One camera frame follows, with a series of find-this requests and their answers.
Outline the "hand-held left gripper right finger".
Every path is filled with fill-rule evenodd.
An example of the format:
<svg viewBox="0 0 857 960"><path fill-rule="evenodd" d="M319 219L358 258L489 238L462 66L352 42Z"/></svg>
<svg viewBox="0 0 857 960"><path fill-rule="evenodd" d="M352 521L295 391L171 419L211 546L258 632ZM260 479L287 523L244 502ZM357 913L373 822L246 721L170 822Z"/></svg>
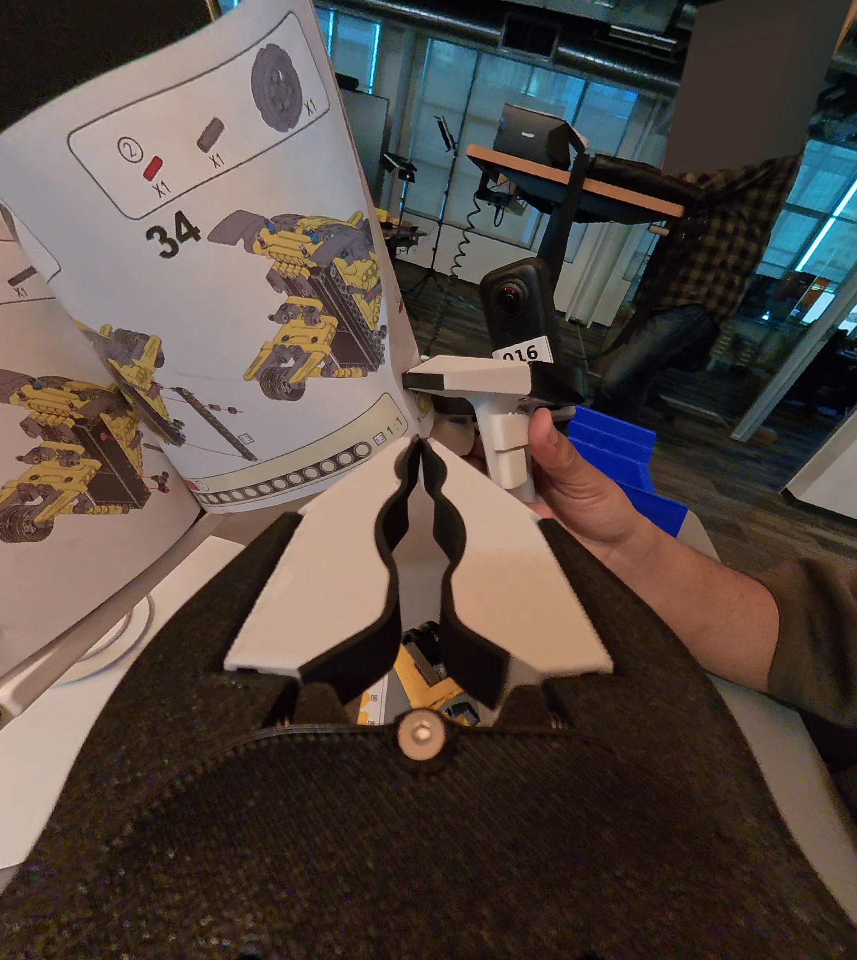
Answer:
<svg viewBox="0 0 857 960"><path fill-rule="evenodd" d="M439 637L450 677L497 711L518 686L613 671L528 506L432 439L424 486L448 559Z"/></svg>

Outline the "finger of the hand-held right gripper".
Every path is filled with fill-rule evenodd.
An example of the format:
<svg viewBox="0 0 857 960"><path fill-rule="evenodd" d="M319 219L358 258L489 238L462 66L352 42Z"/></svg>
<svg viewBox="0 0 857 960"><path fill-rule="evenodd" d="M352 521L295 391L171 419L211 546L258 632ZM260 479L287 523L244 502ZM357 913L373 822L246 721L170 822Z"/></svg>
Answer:
<svg viewBox="0 0 857 960"><path fill-rule="evenodd" d="M492 357L431 357L411 367L408 376L460 376L462 374L492 374L506 377L520 377L522 371L528 372L531 365L524 361L498 359Z"/></svg>
<svg viewBox="0 0 857 960"><path fill-rule="evenodd" d="M512 398L518 402L531 393L531 372L528 370L458 370L442 373L410 370L402 375L401 382L406 389L446 398L495 396Z"/></svg>

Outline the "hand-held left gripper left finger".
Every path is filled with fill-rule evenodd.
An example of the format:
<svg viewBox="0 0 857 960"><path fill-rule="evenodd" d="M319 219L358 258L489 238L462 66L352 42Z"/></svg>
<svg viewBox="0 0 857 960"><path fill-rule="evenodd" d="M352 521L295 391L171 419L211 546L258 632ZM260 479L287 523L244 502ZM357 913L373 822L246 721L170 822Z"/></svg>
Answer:
<svg viewBox="0 0 857 960"><path fill-rule="evenodd" d="M409 530L421 450L394 441L299 510L226 669L326 683L343 704L387 674L402 636L391 551Z"/></svg>

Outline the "yellow grey brick toy vehicle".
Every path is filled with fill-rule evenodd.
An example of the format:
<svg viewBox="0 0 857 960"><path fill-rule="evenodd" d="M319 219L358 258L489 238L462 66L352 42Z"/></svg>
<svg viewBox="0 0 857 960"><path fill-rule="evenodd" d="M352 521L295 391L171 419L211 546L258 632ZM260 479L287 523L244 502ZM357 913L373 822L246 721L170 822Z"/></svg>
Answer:
<svg viewBox="0 0 857 960"><path fill-rule="evenodd" d="M477 702L449 676L442 661L439 624L426 621L407 630L395 661L395 671L413 709L429 709L463 726L479 726Z"/></svg>

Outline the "white metal book stand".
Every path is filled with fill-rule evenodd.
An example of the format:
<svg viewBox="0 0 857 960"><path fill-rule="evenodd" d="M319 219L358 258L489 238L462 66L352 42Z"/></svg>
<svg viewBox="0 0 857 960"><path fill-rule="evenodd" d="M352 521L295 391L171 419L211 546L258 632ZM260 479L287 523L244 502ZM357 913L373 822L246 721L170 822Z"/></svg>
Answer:
<svg viewBox="0 0 857 960"><path fill-rule="evenodd" d="M0 678L0 870L26 859L90 729L134 660L243 549L219 536L207 537L125 614L189 540L185 537L153 569Z"/></svg>

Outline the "instruction booklet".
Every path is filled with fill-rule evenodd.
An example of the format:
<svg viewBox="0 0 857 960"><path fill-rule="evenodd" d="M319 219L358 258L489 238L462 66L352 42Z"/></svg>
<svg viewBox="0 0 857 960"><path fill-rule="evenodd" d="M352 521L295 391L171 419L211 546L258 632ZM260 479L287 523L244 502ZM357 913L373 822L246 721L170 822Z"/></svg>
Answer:
<svg viewBox="0 0 857 960"><path fill-rule="evenodd" d="M0 678L202 511L330 486L425 402L311 2L241 2L0 132Z"/></svg>

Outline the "person's right forearm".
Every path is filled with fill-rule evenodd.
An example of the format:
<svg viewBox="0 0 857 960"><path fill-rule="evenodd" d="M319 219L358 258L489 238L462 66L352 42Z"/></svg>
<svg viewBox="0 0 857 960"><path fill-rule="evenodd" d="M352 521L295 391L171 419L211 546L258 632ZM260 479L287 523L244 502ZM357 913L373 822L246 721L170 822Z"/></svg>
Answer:
<svg viewBox="0 0 857 960"><path fill-rule="evenodd" d="M710 673L857 730L857 568L803 558L752 579L647 521L592 549Z"/></svg>

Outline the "person's right hand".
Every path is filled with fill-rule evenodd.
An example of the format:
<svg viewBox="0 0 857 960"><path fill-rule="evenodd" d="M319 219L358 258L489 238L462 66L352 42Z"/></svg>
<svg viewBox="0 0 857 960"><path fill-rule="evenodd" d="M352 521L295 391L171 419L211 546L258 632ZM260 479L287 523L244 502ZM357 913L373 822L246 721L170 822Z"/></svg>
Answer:
<svg viewBox="0 0 857 960"><path fill-rule="evenodd" d="M528 448L537 495L530 508L562 524L608 569L643 562L665 538L617 484L579 455L549 410L531 415Z"/></svg>

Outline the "blue storage bin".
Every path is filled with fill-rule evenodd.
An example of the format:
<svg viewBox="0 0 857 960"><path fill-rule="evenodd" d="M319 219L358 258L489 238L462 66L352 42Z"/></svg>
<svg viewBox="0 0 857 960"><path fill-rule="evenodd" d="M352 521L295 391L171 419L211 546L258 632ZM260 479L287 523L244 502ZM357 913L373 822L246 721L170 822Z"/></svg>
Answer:
<svg viewBox="0 0 857 960"><path fill-rule="evenodd" d="M578 406L567 425L567 437L586 461L617 484L655 493L650 473L655 432Z"/></svg>
<svg viewBox="0 0 857 960"><path fill-rule="evenodd" d="M669 536L678 536L689 513L686 505L628 484L616 483L616 486L621 488L643 517Z"/></svg>

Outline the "yellow grey sticker sheet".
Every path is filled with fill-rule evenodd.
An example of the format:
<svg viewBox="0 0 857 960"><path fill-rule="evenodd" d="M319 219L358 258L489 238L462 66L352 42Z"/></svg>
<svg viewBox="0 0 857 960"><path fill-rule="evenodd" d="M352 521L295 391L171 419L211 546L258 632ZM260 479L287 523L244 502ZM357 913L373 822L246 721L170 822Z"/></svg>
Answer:
<svg viewBox="0 0 857 960"><path fill-rule="evenodd" d="M357 724L360 726L386 726L408 708L408 699L401 681L391 669L377 683L363 692Z"/></svg>

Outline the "standing desk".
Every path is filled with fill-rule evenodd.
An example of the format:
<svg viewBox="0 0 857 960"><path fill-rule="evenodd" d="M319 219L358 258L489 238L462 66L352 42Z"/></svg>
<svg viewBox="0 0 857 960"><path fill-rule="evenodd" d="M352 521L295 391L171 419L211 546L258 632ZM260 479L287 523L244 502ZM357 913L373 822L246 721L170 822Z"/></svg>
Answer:
<svg viewBox="0 0 857 960"><path fill-rule="evenodd" d="M476 145L468 156L483 172L481 188L504 176L521 198L549 216L541 245L529 258L542 259L551 271L553 301L573 223L676 220L695 202L686 185L616 158L571 150L571 167L563 171Z"/></svg>

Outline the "black monitor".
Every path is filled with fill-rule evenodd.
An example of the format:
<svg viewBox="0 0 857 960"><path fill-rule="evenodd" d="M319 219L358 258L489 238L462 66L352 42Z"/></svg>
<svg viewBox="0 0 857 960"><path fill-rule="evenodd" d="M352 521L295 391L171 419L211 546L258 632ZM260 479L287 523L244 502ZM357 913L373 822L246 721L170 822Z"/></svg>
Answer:
<svg viewBox="0 0 857 960"><path fill-rule="evenodd" d="M562 117L506 103L493 150L517 159L569 171L571 151L584 154L586 141Z"/></svg>

